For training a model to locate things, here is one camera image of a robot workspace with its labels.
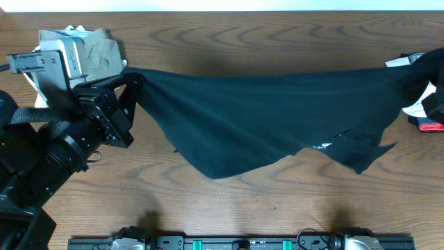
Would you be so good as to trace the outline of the black t-shirt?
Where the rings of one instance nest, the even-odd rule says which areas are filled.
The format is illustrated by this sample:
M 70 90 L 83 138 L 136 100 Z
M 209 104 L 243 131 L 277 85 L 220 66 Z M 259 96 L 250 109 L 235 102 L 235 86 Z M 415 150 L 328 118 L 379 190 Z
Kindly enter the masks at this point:
M 283 76 L 204 77 L 129 67 L 138 104 L 198 171 L 227 178 L 305 148 L 365 171 L 388 151 L 382 134 L 428 82 L 443 79 L 443 50 L 410 65 Z

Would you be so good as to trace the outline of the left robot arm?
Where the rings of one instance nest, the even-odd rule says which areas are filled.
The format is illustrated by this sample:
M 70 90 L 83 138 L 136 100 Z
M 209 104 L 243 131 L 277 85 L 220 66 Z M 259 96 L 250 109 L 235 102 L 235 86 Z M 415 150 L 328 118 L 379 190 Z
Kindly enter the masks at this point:
M 43 205 L 76 172 L 85 172 L 102 144 L 133 142 L 143 79 L 125 74 L 74 88 L 78 115 L 19 108 L 1 92 L 1 248 L 47 249 L 56 223 Z

